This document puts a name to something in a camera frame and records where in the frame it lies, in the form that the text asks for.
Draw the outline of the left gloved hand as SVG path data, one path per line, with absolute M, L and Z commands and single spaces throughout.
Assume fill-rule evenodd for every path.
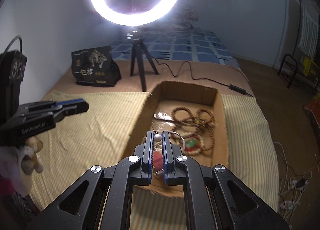
M 34 136 L 25 145 L 1 147 L 1 195 L 17 192 L 22 197 L 30 194 L 33 172 L 42 173 L 43 164 L 38 157 L 42 141 Z

